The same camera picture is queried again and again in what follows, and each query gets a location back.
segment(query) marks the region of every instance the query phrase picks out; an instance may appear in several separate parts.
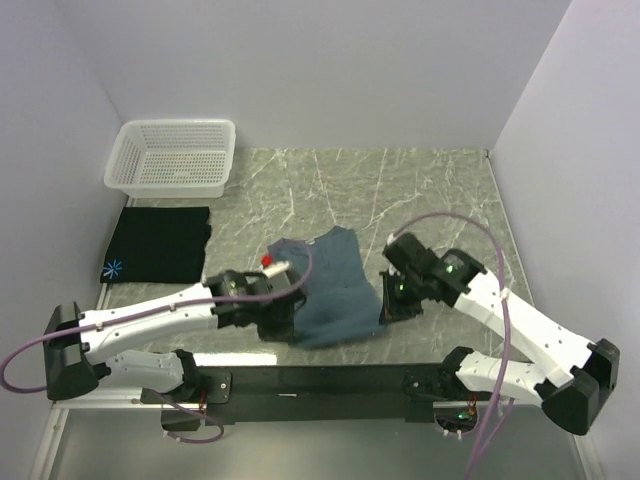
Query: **laundry basket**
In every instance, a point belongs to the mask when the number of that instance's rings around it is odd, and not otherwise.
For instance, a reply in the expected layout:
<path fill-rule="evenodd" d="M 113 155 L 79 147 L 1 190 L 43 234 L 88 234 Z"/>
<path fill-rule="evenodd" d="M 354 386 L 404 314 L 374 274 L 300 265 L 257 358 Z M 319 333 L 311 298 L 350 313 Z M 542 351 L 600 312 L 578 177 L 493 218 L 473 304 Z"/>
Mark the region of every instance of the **laundry basket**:
<path fill-rule="evenodd" d="M 104 183 L 133 198 L 216 198 L 236 143 L 229 120 L 137 120 L 122 126 Z"/>

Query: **blue snowflake logo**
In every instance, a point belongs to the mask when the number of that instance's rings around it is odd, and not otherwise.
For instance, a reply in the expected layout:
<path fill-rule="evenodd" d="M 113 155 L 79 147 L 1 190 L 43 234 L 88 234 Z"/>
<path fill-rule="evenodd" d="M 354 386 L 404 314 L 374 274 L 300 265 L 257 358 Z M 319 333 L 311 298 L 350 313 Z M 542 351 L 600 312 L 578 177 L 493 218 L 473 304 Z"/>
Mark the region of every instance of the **blue snowflake logo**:
<path fill-rule="evenodd" d="M 122 262 L 114 260 L 113 262 L 107 262 L 107 266 L 102 269 L 102 276 L 109 277 L 109 280 L 113 280 L 113 277 L 120 275 L 122 270 Z"/>

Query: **t-shirt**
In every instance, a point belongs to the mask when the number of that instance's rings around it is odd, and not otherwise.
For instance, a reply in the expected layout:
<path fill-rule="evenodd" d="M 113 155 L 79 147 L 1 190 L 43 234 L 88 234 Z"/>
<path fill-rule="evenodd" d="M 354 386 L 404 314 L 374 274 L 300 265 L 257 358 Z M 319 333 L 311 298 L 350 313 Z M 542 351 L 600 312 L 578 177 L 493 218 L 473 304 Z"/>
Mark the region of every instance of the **t-shirt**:
<path fill-rule="evenodd" d="M 364 274 L 355 232 L 335 226 L 306 243 L 313 269 L 305 283 L 307 302 L 294 316 L 293 343 L 321 347 L 382 331 L 382 302 Z M 300 274 L 306 271 L 308 257 L 300 241 L 282 239 L 268 250 L 276 261 L 291 262 Z"/>

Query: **white wall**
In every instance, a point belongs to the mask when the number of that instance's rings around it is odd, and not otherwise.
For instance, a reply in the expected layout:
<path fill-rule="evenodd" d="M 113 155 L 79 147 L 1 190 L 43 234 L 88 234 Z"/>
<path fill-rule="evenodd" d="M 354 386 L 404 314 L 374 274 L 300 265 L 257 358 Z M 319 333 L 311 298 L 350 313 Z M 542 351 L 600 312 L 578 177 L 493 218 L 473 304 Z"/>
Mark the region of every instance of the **white wall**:
<path fill-rule="evenodd" d="M 56 0 L 123 120 L 238 143 L 491 148 L 569 0 Z"/>
<path fill-rule="evenodd" d="M 97 298 L 101 255 L 123 198 L 102 184 L 121 124 L 50 0 L 0 15 L 0 356 L 44 330 L 53 308 Z M 9 378 L 44 383 L 42 349 Z M 0 478 L 27 478 L 49 403 L 0 389 Z"/>
<path fill-rule="evenodd" d="M 536 304 L 622 350 L 592 432 L 609 479 L 638 478 L 640 1 L 574 0 L 495 147 Z"/>

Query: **red button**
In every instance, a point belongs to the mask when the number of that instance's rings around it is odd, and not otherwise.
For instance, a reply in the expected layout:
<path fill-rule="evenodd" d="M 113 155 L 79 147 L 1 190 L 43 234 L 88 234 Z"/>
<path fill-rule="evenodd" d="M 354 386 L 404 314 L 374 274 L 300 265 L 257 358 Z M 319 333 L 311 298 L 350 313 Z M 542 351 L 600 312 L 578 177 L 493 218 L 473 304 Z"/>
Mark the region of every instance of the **red button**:
<path fill-rule="evenodd" d="M 260 260 L 260 263 L 262 263 L 263 268 L 267 268 L 273 263 L 273 257 L 271 255 L 265 255 L 262 257 L 262 260 Z"/>

